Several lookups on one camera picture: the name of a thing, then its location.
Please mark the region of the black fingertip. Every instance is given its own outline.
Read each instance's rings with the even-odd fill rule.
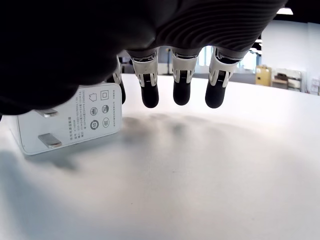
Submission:
[[[152,109],[158,105],[159,102],[159,92],[158,92],[158,85],[151,86],[146,85],[141,87],[141,95],[143,104]]]
[[[217,109],[224,102],[226,88],[222,87],[222,84],[222,81],[217,81],[215,86],[212,86],[208,81],[205,92],[205,102],[208,107]]]
[[[122,93],[122,104],[124,104],[126,101],[126,91],[125,91],[124,82],[121,81],[119,85],[120,85],[121,93]]]
[[[106,82],[107,82],[107,83],[115,83],[115,79],[114,79],[114,77],[111,75],[110,77],[108,77],[108,78],[106,79]],[[125,91],[124,82],[121,81],[121,83],[120,83],[119,85],[120,85],[121,93],[122,93],[122,104],[124,104],[125,101],[126,101],[126,91]]]
[[[191,91],[191,83],[174,81],[173,84],[173,100],[176,104],[183,106],[189,102]]]

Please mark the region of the robotic hand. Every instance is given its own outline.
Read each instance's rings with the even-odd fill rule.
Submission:
[[[205,101],[218,108],[236,65],[287,0],[67,0],[3,6],[0,114],[49,109],[79,85],[118,83],[127,50],[146,107],[158,94],[158,47],[172,47],[173,98],[185,105],[200,50],[213,46]]]

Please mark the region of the desk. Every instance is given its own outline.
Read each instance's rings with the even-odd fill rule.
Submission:
[[[223,105],[124,74],[123,128],[24,156],[0,124],[0,239],[318,240],[320,98],[230,82]]]

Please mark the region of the ceiling light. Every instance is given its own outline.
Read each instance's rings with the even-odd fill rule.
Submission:
[[[293,15],[294,13],[292,12],[290,7],[283,7],[280,8],[276,14]]]

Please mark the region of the circular icon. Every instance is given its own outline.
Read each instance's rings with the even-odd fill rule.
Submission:
[[[97,120],[93,120],[91,123],[90,123],[90,128],[92,130],[96,130],[97,128],[99,127],[99,122]]]
[[[93,108],[91,108],[90,113],[92,116],[95,116],[98,113],[98,109],[96,107],[93,107]]]
[[[102,107],[102,112],[103,112],[104,114],[106,114],[108,111],[109,111],[109,106],[108,106],[108,105],[103,105],[103,107]]]
[[[110,124],[109,118],[106,117],[105,119],[103,119],[102,124],[105,128],[109,127],[109,124]]]

